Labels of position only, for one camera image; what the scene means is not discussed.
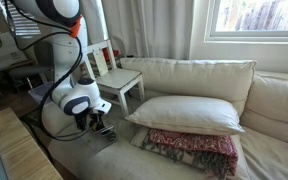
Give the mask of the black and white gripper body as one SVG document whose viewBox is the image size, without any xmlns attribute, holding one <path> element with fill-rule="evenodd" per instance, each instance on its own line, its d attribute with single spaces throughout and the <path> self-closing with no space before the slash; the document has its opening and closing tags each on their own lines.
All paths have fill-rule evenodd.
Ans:
<svg viewBox="0 0 288 180">
<path fill-rule="evenodd" d="M 107 114 L 111 109 L 112 104 L 103 100 L 99 106 L 95 108 L 87 108 L 81 113 L 74 116 L 77 128 L 84 131 L 86 129 L 87 117 L 90 117 L 89 128 L 94 132 L 105 128 L 102 121 L 102 116 Z"/>
</svg>

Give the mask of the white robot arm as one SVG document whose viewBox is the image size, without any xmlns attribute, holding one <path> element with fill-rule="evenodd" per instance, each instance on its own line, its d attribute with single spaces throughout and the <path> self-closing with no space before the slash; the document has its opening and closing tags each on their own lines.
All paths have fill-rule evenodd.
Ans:
<svg viewBox="0 0 288 180">
<path fill-rule="evenodd" d="M 79 129 L 85 129 L 85 116 L 89 115 L 90 127 L 95 131 L 102 130 L 104 124 L 101 116 L 109 112 L 111 104 L 101 98 L 96 81 L 93 78 L 81 78 L 75 85 L 71 83 L 71 74 L 88 59 L 87 27 L 79 0 L 10 2 L 24 12 L 51 21 L 51 25 L 58 28 L 50 40 L 55 70 L 51 99 L 66 115 L 75 117 Z"/>
</svg>

